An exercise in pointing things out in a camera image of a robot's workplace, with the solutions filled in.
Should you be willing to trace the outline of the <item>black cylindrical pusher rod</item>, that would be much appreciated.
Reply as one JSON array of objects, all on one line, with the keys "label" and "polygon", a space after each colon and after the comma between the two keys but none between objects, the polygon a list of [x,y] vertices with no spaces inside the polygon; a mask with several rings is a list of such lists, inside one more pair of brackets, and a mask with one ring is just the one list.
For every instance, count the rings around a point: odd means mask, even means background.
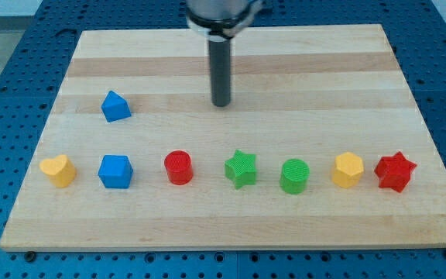
[{"label": "black cylindrical pusher rod", "polygon": [[208,42],[211,102],[225,107],[231,102],[231,41]]}]

